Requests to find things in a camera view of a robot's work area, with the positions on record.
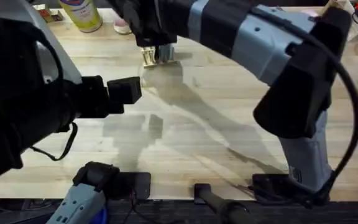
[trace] black mount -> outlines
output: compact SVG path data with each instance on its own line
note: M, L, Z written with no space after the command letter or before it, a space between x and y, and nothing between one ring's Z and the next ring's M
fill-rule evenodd
M100 162L89 162L79 169L73 185L87 184L105 194L107 199L130 199L132 192L136 198L146 200L150 196L151 175L148 172L120 172L119 168Z
M329 202L328 194L326 197L317 197L313 192L295 185L288 174L254 174L252 183L253 186L248 188L262 205L299 203L305 208L312 208L314 205L323 206Z
M209 184L194 185L194 203L208 205L221 219L221 223L253 224L256 221L243 204L235 200L224 200L212 193Z

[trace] bottle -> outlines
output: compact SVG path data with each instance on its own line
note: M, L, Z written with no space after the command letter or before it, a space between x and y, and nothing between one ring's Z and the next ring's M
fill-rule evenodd
M59 3L82 32L96 31L103 23L93 0L59 0Z

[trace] black clamp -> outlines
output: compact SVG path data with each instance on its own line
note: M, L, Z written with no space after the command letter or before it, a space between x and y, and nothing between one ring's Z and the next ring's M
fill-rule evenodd
M140 78L111 80L104 86L101 76L82 77L77 105L80 118L105 118L124 113L124 105L134 104L142 96Z
M242 203L237 202L235 200L224 200L222 202L222 204L216 210L216 214L221 219L222 224L231 223L229 214L231 211L233 211L236 208L242 208L246 212L248 212L247 208Z
M89 162L81 167L73 179L73 185L87 184L94 186L96 192L103 190L106 197L119 182L120 170L112 165Z

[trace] light wood surface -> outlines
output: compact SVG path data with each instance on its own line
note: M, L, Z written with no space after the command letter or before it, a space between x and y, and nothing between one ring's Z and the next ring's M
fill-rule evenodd
M286 8L299 11L304 8ZM191 198L193 184L210 183L224 198L253 199L251 175L287 172L278 139L260 128L252 111L267 91L246 69L191 40L175 46L179 63L145 70L132 35L114 32L112 10L100 10L100 30L80 32L66 16L50 24L83 75L105 81L140 76L143 97L124 115L78 119L71 153L60 162L26 151L24 168L0 177L0 198L62 198L88 161L152 174L151 198ZM358 39L342 61L358 87ZM351 105L337 78L327 126L329 162L336 167L352 130ZM56 155L67 134L38 147ZM358 201L358 148L331 192L333 200Z

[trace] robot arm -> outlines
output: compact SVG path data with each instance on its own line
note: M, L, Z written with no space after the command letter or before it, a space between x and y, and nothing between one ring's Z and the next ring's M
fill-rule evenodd
M28 147L74 119L123 113L140 96L139 77L107 86L82 77L29 3L0 0L0 175L22 168Z
M270 86L254 110L265 130L279 137L290 180L317 192L331 175L325 139L334 69L320 49L266 21L256 11L286 20L341 56L351 24L331 9L316 20L239 0L109 0L130 25L140 47L176 42L180 35L231 58Z

